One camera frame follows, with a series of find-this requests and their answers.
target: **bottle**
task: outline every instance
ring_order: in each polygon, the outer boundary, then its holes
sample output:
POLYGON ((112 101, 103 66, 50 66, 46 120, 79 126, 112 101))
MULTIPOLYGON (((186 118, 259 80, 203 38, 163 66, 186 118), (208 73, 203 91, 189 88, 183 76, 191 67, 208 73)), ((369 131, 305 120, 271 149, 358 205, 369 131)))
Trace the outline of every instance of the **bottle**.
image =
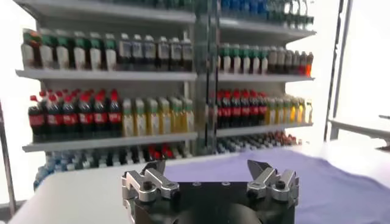
POLYGON ((259 103, 257 98, 257 93, 253 90, 250 91, 249 98, 249 106, 250 106, 250 124, 252 126, 256 126, 259 124, 259 103))
POLYGON ((145 136, 147 134, 145 105, 140 98, 135 99, 134 124, 135 124, 135 136, 145 136))
POLYGON ((271 74, 277 73, 276 64, 277 64, 277 48, 272 46, 269 55, 268 55, 268 72, 271 74))
POLYGON ((249 45, 245 44, 243 45, 243 48, 241 49, 241 73, 242 74, 249 74, 250 69, 250 58, 249 58, 249 45))
POLYGON ((91 66, 90 46, 81 31, 74 33, 76 36, 76 46, 74 48, 74 62, 77 70, 86 70, 91 66))
POLYGON ((132 63, 132 42, 126 33, 121 34, 121 40, 118 44, 119 63, 121 70, 133 70, 132 63))
POLYGON ((32 129, 33 142, 41 142, 45 139, 44 112, 36 96, 30 96, 29 121, 32 129))
POLYGON ((157 69, 168 71, 169 69, 169 44, 166 37, 160 37, 157 47, 157 69))
POLYGON ((181 71, 182 61, 182 45, 177 37, 171 39, 171 50, 169 56, 169 70, 170 71, 181 71))
POLYGON ((122 108, 118 102, 118 93, 116 92, 111 93, 110 107, 108 108, 108 120, 110 121, 111 135, 113 137, 122 136, 122 108))
POLYGON ((40 29, 42 35, 42 45, 40 46, 40 55, 43 69, 57 68, 57 51, 54 34, 49 29, 40 29))
POLYGON ((154 43, 154 39, 150 35, 145 36, 145 40, 143 43, 144 47, 144 66, 148 71, 155 70, 155 62, 156 62, 156 44, 154 43))
POLYGON ((115 71, 118 70, 118 62, 117 62, 117 49, 115 37, 111 33, 105 34, 105 57, 107 62, 107 70, 115 71))
POLYGON ((143 47, 142 47, 142 39, 141 36, 138 34, 134 35, 133 41, 132 41, 132 61, 134 64, 134 70, 140 71, 143 69, 143 47))
POLYGON ((61 139, 63 116, 61 106, 57 102, 55 95, 49 96, 46 110, 48 113, 48 132, 50 133, 50 138, 53 140, 61 139))
POLYGON ((240 48, 238 44, 234 44, 232 46, 232 51, 230 54, 232 55, 232 73, 238 74, 241 68, 241 57, 239 56, 240 48))
POLYGON ((132 113, 132 102, 130 99, 123 100, 123 134, 125 137, 135 135, 134 117, 132 113))
POLYGON ((92 32, 91 36, 91 69, 102 70, 103 67, 103 55, 102 55, 102 37, 100 34, 92 32))
POLYGON ((232 118, 231 118, 231 127, 240 127, 241 126, 241 101, 239 98, 239 91, 235 90, 233 92, 233 97, 231 99, 232 106, 232 118))
POLYGON ((190 39, 182 40, 182 51, 183 68, 185 71, 191 72, 193 70, 193 47, 190 39))
POLYGON ((311 65, 313 64, 313 60, 314 60, 314 55, 313 53, 309 53, 309 55, 307 56, 307 65, 306 65, 306 76, 307 77, 311 77, 311 65))
POLYGON ((160 134, 167 135, 171 133, 171 114, 169 112, 169 102, 165 98, 158 99, 160 113, 160 134))
POLYGON ((89 94, 83 94, 79 102, 79 121, 82 136, 90 138, 93 135, 93 107, 89 94))
POLYGON ((157 102, 154 99, 147 99, 147 133, 149 135, 158 135, 160 132, 160 121, 157 114, 157 102))
POLYGON ((65 97, 65 103, 62 106, 62 111, 65 136, 68 139, 77 138, 79 136, 79 119, 71 96, 65 97))

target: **white table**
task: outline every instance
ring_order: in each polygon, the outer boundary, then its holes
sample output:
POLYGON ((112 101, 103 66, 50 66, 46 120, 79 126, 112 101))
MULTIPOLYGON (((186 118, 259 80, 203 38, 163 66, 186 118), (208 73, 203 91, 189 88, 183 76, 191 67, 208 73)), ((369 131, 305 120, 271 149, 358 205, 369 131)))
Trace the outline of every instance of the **white table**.
MULTIPOLYGON (((290 147, 288 150, 326 159, 346 172, 369 176, 390 187, 390 153, 375 149, 345 146, 339 142, 325 145, 290 147)), ((220 159, 237 154, 206 156, 170 164, 220 159)), ((111 167, 51 175, 35 195, 16 213, 10 224, 127 224, 122 205, 121 175, 127 170, 140 171, 142 165, 111 167)))

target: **soda bottle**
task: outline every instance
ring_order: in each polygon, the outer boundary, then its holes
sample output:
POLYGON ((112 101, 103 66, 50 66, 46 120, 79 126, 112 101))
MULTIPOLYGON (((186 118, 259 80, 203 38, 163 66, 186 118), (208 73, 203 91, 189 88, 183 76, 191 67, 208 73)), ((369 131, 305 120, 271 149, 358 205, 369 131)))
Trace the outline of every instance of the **soda bottle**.
POLYGON ((108 115, 102 94, 95 96, 93 121, 95 123, 96 136, 103 137, 106 135, 108 126, 108 115))
POLYGON ((62 106, 65 136, 74 139, 79 135, 79 120, 71 96, 65 97, 62 106))
POLYGON ((32 129, 32 141, 41 142, 45 137, 44 112, 36 96, 30 96, 29 120, 32 129))
POLYGON ((231 126, 240 127, 241 126, 241 100, 239 97, 239 91, 237 89, 234 90, 233 92, 231 105, 232 105, 231 126))
POLYGON ((118 94, 111 93, 110 108, 108 109, 111 134, 114 137, 122 136, 122 108, 118 102, 118 94))
POLYGON ((49 102, 46 106, 48 113, 48 131, 51 139, 60 139, 62 134, 63 116, 62 108, 57 102, 55 95, 49 96, 49 102))
POLYGON ((257 93, 253 90, 250 91, 249 98, 249 106, 250 106, 250 119, 249 125, 256 126, 259 124, 259 103, 257 99, 257 93))
POLYGON ((82 136, 90 138, 93 135, 93 108, 89 94, 83 94, 79 102, 79 121, 82 136))
POLYGON ((166 37, 160 37, 157 47, 157 69, 168 71, 169 68, 169 44, 166 37))

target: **purple tablecloth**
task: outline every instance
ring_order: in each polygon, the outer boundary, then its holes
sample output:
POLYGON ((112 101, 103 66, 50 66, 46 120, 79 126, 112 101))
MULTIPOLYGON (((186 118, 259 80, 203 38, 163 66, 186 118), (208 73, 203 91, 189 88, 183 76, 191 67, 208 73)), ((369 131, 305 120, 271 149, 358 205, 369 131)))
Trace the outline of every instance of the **purple tablecloth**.
POLYGON ((390 189, 373 179, 341 171, 323 159, 288 150, 260 150, 201 163, 168 166, 174 181, 249 181, 247 159, 265 161, 300 177, 297 224, 390 223, 390 189))

